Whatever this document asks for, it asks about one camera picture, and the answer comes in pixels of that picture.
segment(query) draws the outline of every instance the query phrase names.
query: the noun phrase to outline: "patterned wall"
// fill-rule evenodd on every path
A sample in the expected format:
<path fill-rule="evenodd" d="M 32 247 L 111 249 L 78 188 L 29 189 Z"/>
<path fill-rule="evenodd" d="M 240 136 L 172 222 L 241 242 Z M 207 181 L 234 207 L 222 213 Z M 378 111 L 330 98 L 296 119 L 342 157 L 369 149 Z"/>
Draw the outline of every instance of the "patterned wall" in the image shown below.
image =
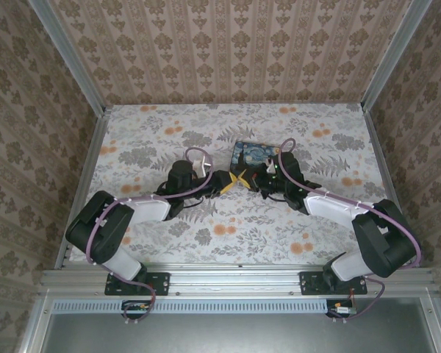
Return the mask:
<path fill-rule="evenodd" d="M 54 265 L 95 116 L 26 1 L 0 1 L 0 352 Z"/>
<path fill-rule="evenodd" d="M 360 101 L 410 0 L 51 0 L 107 104 Z"/>
<path fill-rule="evenodd" d="M 441 285 L 441 0 L 433 0 L 371 115 L 400 203 Z"/>

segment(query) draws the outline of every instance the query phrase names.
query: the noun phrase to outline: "wallpaper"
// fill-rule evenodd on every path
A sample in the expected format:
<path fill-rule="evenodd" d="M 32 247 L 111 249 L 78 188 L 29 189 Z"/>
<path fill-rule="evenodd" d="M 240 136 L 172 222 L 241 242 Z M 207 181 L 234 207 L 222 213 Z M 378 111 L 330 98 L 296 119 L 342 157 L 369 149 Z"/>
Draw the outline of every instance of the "wallpaper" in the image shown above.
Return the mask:
<path fill-rule="evenodd" d="M 187 147 L 205 149 L 215 170 L 228 171 L 235 142 L 280 146 L 291 137 L 307 179 L 353 199 L 385 197 L 362 109 L 355 103 L 115 106 L 88 198 L 98 190 L 116 197 L 153 193 Z M 284 202 L 263 200 L 240 183 L 170 221 L 130 226 L 122 244 L 146 263 L 323 265 L 357 249 L 351 230 L 294 212 Z M 71 260 L 86 261 L 75 248 Z"/>
<path fill-rule="evenodd" d="M 441 293 L 441 0 L 432 2 L 371 115 Z"/>
<path fill-rule="evenodd" d="M 0 1 L 0 352 L 54 267 L 95 116 L 26 1 Z"/>
<path fill-rule="evenodd" d="M 360 101 L 410 0 L 51 0 L 106 104 Z"/>

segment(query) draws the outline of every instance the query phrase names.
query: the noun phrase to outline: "black mounting bracket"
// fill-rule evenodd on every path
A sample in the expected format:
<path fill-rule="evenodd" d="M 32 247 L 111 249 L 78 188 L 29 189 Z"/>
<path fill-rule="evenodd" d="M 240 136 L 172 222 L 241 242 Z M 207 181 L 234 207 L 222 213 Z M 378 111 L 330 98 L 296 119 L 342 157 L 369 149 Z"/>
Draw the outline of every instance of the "black mounting bracket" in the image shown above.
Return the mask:
<path fill-rule="evenodd" d="M 170 274 L 168 272 L 148 272 L 143 281 L 155 290 L 158 296 L 167 296 L 170 289 Z M 138 285 L 128 285 L 120 281 L 111 274 L 108 274 L 106 286 L 104 288 L 105 296 L 150 296 L 147 288 Z"/>
<path fill-rule="evenodd" d="M 355 295 L 368 294 L 368 288 L 364 277 L 354 277 L 347 282 L 336 285 L 334 290 L 325 281 L 323 271 L 305 271 L 299 274 L 301 294 L 303 296 L 346 295 L 349 296 L 351 289 Z"/>

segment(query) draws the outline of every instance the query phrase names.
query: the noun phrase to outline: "metal vent grille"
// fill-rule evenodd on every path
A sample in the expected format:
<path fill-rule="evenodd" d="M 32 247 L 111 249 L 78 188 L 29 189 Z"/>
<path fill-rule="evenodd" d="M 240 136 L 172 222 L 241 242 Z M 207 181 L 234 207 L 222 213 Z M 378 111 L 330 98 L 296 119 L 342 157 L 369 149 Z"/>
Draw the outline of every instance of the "metal vent grille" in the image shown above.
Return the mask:
<path fill-rule="evenodd" d="M 62 299 L 54 301 L 53 314 L 122 313 L 121 299 Z M 326 313 L 325 299 L 200 300 L 159 299 L 152 313 L 171 314 L 277 314 Z"/>

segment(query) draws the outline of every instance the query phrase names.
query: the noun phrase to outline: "table surface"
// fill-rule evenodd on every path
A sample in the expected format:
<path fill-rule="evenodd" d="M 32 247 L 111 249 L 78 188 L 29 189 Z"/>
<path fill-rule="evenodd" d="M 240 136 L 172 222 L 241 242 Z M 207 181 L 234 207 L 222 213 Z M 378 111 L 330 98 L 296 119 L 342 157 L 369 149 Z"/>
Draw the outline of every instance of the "table surface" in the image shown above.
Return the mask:
<path fill-rule="evenodd" d="M 290 137 L 306 179 L 360 201 L 386 196 L 359 104 L 208 104 L 113 107 L 88 199 L 153 192 L 190 146 L 229 170 L 236 141 L 279 146 Z M 146 263 L 324 264 L 357 248 L 353 232 L 241 184 L 171 221 L 135 224 L 122 244 Z M 72 250 L 71 261 L 84 258 Z"/>

